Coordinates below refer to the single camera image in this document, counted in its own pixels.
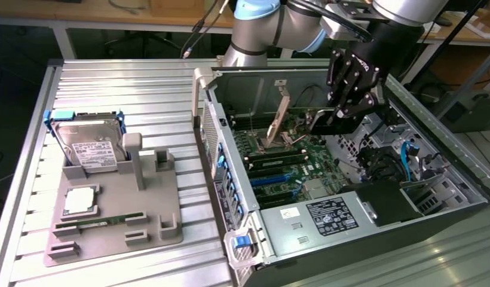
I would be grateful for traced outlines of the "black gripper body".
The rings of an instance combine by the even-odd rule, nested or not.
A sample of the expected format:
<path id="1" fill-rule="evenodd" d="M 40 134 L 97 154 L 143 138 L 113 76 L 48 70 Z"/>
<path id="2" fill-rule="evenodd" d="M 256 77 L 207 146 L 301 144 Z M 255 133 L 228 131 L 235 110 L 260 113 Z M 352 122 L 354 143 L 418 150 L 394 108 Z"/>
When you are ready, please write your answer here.
<path id="1" fill-rule="evenodd" d="M 370 42 L 350 46 L 350 77 L 358 74 L 350 95 L 363 96 L 378 84 L 386 82 L 392 67 L 400 63 L 423 34 L 423 27 L 399 23 L 371 23 Z"/>

